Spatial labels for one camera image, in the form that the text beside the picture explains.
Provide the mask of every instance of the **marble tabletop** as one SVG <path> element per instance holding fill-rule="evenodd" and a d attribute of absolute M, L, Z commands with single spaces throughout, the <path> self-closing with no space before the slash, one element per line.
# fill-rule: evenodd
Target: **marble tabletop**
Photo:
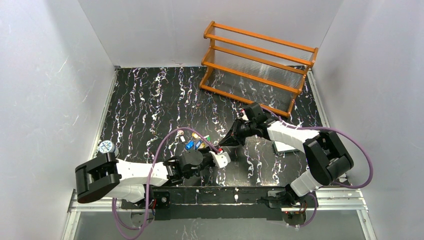
<path fill-rule="evenodd" d="M 217 143 L 245 104 L 200 89 L 205 72 L 205 67 L 118 69 L 99 141 L 111 140 L 119 159 L 136 163 L 151 163 L 162 139 L 178 127 L 193 128 Z M 287 121 L 303 127 L 322 125 L 308 80 Z M 188 131 L 184 137 L 194 139 Z M 181 154 L 184 146 L 171 136 L 158 160 Z M 228 151 L 232 162 L 227 167 L 207 168 L 201 177 L 185 179 L 184 185 L 285 186 L 307 166 L 302 152 L 275 154 L 272 142 L 259 137 L 249 137 L 244 147 Z"/>

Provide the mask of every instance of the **black marble surface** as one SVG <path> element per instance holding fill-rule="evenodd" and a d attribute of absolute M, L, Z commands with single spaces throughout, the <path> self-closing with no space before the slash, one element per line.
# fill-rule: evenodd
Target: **black marble surface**
<path fill-rule="evenodd" d="M 193 128 L 217 143 L 245 104 L 199 89 L 205 71 L 205 67 L 119 69 L 100 141 L 116 143 L 118 158 L 136 163 L 151 163 L 161 140 L 177 127 Z M 303 127 L 321 126 L 308 80 L 287 121 Z M 188 131 L 184 137 L 187 142 L 194 139 Z M 179 155 L 183 149 L 184 144 L 173 135 L 159 161 Z M 259 137 L 249 137 L 244 147 L 229 152 L 232 162 L 227 167 L 207 168 L 201 177 L 185 179 L 184 185 L 285 186 L 307 166 L 302 152 L 276 155 L 272 142 Z"/>

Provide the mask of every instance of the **wooden rack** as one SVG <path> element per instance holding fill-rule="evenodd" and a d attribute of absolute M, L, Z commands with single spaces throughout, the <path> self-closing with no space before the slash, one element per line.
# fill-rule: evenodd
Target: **wooden rack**
<path fill-rule="evenodd" d="M 276 109 L 268 106 L 266 102 L 260 102 L 260 104 L 262 107 L 276 114 L 285 117 L 290 115 L 295 103 L 295 98 L 302 92 L 307 72 L 309 68 L 314 65 L 315 59 L 317 58 L 317 47 L 312 48 L 303 46 L 274 37 L 218 24 L 214 21 L 206 28 L 203 37 L 205 39 L 210 39 L 210 43 L 201 61 L 203 66 L 207 66 L 207 70 L 200 82 L 200 88 L 247 104 L 256 102 L 247 99 L 246 96 L 235 95 L 206 84 L 214 70 L 224 71 L 245 79 L 272 86 L 274 89 L 281 91 L 281 94 L 287 94 L 287 96 L 289 96 L 287 97 L 289 101 L 286 104 L 286 106 L 288 106 L 287 109 Z M 220 43 L 228 47 L 218 46 L 217 44 Z"/>

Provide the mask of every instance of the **wooden dish rack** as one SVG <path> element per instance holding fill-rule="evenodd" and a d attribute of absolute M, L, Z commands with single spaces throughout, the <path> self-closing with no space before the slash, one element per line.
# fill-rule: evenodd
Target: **wooden dish rack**
<path fill-rule="evenodd" d="M 276 114 L 290 116 L 295 98 L 302 92 L 307 72 L 315 63 L 317 47 L 280 40 L 214 21 L 206 28 L 203 37 L 210 39 L 210 43 L 201 61 L 203 66 L 207 66 L 207 70 L 200 82 L 200 88 L 247 104 L 259 102 L 262 107 Z M 250 81 L 248 84 L 251 87 L 238 92 L 214 87 L 217 81 L 220 81 L 219 86 L 226 84 L 225 79 L 213 77 L 214 71 L 224 72 L 235 78 L 242 77 Z M 273 107 L 272 101 L 275 99 L 257 92 L 258 89 L 265 88 L 277 96 L 281 102 L 279 109 Z M 254 90 L 252 96 L 246 96 L 249 90 Z M 263 101 L 260 102 L 255 96 L 263 98 Z"/>

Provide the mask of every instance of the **blue object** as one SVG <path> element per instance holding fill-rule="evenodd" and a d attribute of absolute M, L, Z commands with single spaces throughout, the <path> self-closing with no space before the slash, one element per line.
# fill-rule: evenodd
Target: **blue object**
<path fill-rule="evenodd" d="M 202 140 L 196 142 L 196 146 L 194 147 L 194 149 L 197 150 L 200 147 L 200 144 L 202 144 Z"/>
<path fill-rule="evenodd" d="M 190 150 L 195 145 L 195 141 L 191 140 L 185 145 L 185 149 Z"/>

